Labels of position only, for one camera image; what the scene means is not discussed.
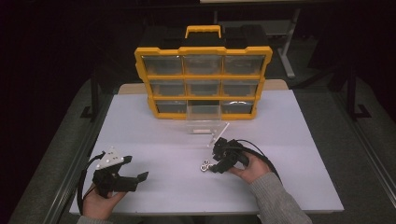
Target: clear plastic drawer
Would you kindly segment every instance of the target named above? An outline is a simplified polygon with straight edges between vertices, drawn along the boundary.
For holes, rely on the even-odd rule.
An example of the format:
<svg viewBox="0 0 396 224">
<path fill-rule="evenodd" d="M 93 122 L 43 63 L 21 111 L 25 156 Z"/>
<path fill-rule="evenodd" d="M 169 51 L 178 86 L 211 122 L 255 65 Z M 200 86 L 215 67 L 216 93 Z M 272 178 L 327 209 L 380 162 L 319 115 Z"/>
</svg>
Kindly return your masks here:
<svg viewBox="0 0 396 224">
<path fill-rule="evenodd" d="M 190 75 L 215 75 L 221 73 L 221 56 L 211 54 L 183 56 L 185 73 Z"/>
<path fill-rule="evenodd" d="M 250 114 L 253 101 L 221 101 L 223 114 Z"/>
<path fill-rule="evenodd" d="M 185 114 L 187 109 L 186 101 L 157 100 L 155 101 L 158 113 L 179 113 Z"/>
<path fill-rule="evenodd" d="M 231 75 L 259 75 L 263 62 L 264 56 L 262 55 L 225 56 L 224 73 Z"/>
<path fill-rule="evenodd" d="M 227 96 L 254 96 L 259 80 L 223 80 L 222 94 Z"/>
<path fill-rule="evenodd" d="M 154 79 L 150 82 L 152 94 L 156 96 L 180 96 L 184 95 L 183 80 Z"/>
<path fill-rule="evenodd" d="M 186 80 L 188 95 L 217 96 L 219 95 L 219 80 Z"/>
<path fill-rule="evenodd" d="M 220 123 L 219 101 L 191 100 L 187 105 L 188 133 L 213 133 Z"/>
<path fill-rule="evenodd" d="M 180 56 L 142 56 L 148 75 L 181 75 Z"/>
</svg>

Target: gray sweater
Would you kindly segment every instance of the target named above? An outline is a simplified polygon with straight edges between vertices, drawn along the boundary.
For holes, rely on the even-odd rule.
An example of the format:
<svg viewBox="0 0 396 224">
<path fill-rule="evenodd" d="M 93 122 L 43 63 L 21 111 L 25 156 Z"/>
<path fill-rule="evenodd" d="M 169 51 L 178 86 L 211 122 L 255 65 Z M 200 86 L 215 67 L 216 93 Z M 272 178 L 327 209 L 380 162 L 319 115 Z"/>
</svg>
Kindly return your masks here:
<svg viewBox="0 0 396 224">
<path fill-rule="evenodd" d="M 256 197 L 263 224 L 305 224 L 311 219 L 301 210 L 274 173 L 263 175 L 250 184 Z M 81 217 L 78 224 L 111 224 L 112 222 Z"/>
</svg>

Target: clear plastic piece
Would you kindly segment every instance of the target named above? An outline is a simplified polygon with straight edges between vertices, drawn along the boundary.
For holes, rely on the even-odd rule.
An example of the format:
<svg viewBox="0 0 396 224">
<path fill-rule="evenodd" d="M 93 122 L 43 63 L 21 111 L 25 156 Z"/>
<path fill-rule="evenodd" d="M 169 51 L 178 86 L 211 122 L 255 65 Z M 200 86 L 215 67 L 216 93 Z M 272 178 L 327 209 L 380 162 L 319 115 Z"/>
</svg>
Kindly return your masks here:
<svg viewBox="0 0 396 224">
<path fill-rule="evenodd" d="M 187 104 L 188 133 L 211 134 L 220 126 L 219 101 L 191 100 Z"/>
<path fill-rule="evenodd" d="M 209 144 L 207 144 L 208 147 L 213 147 L 215 143 L 219 140 L 221 135 L 225 132 L 225 130 L 228 128 L 230 125 L 229 122 L 222 122 L 216 130 L 212 133 L 212 138 L 210 139 Z"/>
</svg>

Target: white bracket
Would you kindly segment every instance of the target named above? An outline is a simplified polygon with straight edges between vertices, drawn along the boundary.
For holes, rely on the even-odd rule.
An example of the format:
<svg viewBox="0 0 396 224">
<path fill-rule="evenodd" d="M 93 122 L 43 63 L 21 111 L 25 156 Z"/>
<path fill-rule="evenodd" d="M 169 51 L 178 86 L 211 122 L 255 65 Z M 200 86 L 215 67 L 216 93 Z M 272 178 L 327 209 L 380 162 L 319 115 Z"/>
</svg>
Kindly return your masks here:
<svg viewBox="0 0 396 224">
<path fill-rule="evenodd" d="M 210 139 L 210 142 L 209 144 L 207 144 L 207 146 L 212 147 L 219 140 L 219 138 L 225 132 L 229 125 L 229 122 L 224 122 L 216 130 L 214 130 L 212 133 L 212 139 Z"/>
<path fill-rule="evenodd" d="M 110 150 L 96 165 L 96 170 L 101 170 L 122 162 L 123 162 L 123 157 L 120 156 L 120 154 L 117 152 L 117 150 L 114 147 L 111 147 Z"/>
</svg>

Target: person's hand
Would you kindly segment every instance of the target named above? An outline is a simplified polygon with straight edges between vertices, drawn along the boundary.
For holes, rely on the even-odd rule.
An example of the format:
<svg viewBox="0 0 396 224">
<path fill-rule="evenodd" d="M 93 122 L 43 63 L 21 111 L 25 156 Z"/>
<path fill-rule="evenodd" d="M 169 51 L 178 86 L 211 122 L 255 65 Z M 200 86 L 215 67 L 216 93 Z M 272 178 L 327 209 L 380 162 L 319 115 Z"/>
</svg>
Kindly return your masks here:
<svg viewBox="0 0 396 224">
<path fill-rule="evenodd" d="M 260 176 L 271 172 L 271 169 L 268 167 L 267 163 L 250 153 L 244 153 L 248 158 L 248 167 L 246 167 L 244 170 L 232 167 L 230 170 L 228 170 L 230 173 L 241 177 L 246 182 L 251 184 Z"/>
<path fill-rule="evenodd" d="M 95 219 L 107 220 L 116 204 L 126 195 L 127 192 L 118 192 L 113 195 L 109 192 L 107 198 L 98 194 L 94 184 L 87 191 L 89 192 L 84 199 L 82 215 Z"/>
</svg>

